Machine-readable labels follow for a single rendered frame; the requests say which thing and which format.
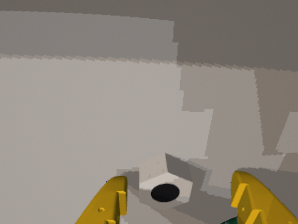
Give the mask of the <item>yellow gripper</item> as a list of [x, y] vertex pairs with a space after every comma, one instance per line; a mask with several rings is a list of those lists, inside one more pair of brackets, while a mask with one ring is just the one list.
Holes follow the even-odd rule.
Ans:
[[[231, 181], [231, 206], [238, 224], [298, 224], [290, 210], [253, 175], [235, 171]], [[75, 224], [120, 224], [127, 214], [127, 177], [115, 176], [95, 195]]]

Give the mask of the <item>green aa battery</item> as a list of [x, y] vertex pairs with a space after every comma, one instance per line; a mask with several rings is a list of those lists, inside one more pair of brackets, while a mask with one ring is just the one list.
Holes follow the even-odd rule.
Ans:
[[238, 224], [238, 216], [231, 218], [221, 224]]

